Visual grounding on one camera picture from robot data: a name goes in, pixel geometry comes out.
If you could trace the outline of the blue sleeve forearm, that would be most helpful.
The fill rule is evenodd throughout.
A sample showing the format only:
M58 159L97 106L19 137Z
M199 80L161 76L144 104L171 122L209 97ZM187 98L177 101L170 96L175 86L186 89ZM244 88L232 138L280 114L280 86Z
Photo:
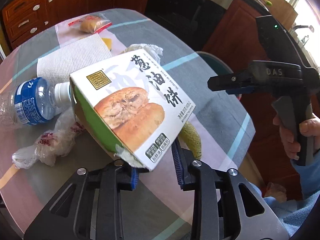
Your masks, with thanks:
M307 199L319 192L319 151L313 157L310 165L299 166L295 160L291 164L300 176L303 198Z

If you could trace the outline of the person's right hand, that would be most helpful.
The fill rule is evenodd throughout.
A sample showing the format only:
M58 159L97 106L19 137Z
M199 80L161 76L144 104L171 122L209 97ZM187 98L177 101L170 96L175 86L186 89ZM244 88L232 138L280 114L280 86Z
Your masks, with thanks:
M273 124L279 127L279 133L281 137L281 142L284 146L286 155L290 159L298 160L297 154L300 152L301 145L294 139L293 133L286 129L281 122L281 119L276 115L273 119ZM315 153L319 150L319 135L320 135L320 122L319 117L313 114L313 117L309 120L305 120L299 124L300 133L305 137L314 138L314 150Z

